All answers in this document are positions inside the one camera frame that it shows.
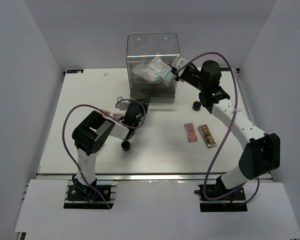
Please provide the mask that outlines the cotton pad bag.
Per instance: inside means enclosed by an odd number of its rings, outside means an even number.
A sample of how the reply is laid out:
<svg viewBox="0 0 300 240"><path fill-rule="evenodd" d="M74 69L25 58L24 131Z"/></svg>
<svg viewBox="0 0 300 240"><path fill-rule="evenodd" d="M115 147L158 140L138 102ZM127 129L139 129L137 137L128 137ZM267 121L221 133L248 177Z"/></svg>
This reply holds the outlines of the cotton pad bag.
<svg viewBox="0 0 300 240"><path fill-rule="evenodd" d="M152 70L149 64L140 63L132 68L132 72L150 83L161 81L159 74Z"/></svg>
<svg viewBox="0 0 300 240"><path fill-rule="evenodd" d="M148 64L149 68L158 73L160 79L165 86L169 86L171 80L173 79L172 68L164 63L160 56L156 56Z"/></svg>

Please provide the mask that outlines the black jar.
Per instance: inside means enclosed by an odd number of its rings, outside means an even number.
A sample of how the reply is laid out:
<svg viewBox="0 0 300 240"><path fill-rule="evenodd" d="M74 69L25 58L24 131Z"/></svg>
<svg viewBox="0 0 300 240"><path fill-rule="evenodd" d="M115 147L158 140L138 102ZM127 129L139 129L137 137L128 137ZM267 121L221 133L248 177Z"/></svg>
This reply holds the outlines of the black jar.
<svg viewBox="0 0 300 240"><path fill-rule="evenodd" d="M199 101L194 101L192 104L192 109L194 111L199 111L201 109L201 103Z"/></svg>

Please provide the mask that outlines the amber glass jar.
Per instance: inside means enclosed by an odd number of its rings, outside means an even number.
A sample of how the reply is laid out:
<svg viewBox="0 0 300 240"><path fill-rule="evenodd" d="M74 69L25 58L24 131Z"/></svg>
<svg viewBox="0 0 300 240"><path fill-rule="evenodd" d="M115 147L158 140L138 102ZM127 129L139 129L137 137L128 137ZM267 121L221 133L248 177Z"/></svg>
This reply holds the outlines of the amber glass jar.
<svg viewBox="0 0 300 240"><path fill-rule="evenodd" d="M121 143L121 148L123 151L127 152L131 149L131 144L129 141L125 140Z"/></svg>

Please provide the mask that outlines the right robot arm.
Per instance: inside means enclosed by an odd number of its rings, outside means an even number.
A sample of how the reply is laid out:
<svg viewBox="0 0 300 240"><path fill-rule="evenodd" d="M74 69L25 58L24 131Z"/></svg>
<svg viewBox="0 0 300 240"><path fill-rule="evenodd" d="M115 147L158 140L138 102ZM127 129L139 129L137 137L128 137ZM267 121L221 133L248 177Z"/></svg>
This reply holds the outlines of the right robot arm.
<svg viewBox="0 0 300 240"><path fill-rule="evenodd" d="M216 179L214 188L202 194L208 201L226 200L246 182L280 167L281 140L254 125L238 108L238 101L221 87L220 65L207 60L198 69L192 62L177 57L171 64L176 81L186 82L199 90L201 105L226 127L226 135L233 134L243 148L236 167Z"/></svg>

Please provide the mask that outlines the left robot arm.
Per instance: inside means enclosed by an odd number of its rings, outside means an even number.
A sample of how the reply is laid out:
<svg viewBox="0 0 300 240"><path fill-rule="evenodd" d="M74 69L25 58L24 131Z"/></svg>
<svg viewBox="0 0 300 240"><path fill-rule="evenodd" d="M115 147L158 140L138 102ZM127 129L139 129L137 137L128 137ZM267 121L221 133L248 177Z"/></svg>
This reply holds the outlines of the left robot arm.
<svg viewBox="0 0 300 240"><path fill-rule="evenodd" d="M72 182L84 199L91 200L99 191L96 188L96 159L108 137L122 140L122 150L129 151L129 140L144 124L149 103L150 97L138 100L118 97L115 107L125 112L123 116L114 117L95 109L73 130L78 172L72 177Z"/></svg>

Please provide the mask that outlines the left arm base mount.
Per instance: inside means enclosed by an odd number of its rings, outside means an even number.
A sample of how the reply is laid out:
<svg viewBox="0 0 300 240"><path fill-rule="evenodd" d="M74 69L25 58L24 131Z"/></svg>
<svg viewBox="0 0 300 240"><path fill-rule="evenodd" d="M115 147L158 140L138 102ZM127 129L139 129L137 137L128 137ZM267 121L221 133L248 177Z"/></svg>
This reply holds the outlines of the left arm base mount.
<svg viewBox="0 0 300 240"><path fill-rule="evenodd" d="M72 210L110 210L116 199L117 186L111 184L97 184L101 193L89 188L85 194L72 182L68 183L63 208Z"/></svg>

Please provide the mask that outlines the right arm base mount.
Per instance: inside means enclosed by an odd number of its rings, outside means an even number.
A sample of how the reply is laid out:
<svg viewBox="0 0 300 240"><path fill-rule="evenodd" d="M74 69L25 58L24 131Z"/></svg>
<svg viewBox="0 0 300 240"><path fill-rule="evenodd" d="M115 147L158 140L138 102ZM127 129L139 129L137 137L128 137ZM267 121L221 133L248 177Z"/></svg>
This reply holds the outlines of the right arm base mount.
<svg viewBox="0 0 300 240"><path fill-rule="evenodd" d="M230 193L232 189L222 186L221 180L217 179L214 184L198 185L194 194L199 197L199 206L202 213L231 213L247 212L246 195L243 186Z"/></svg>

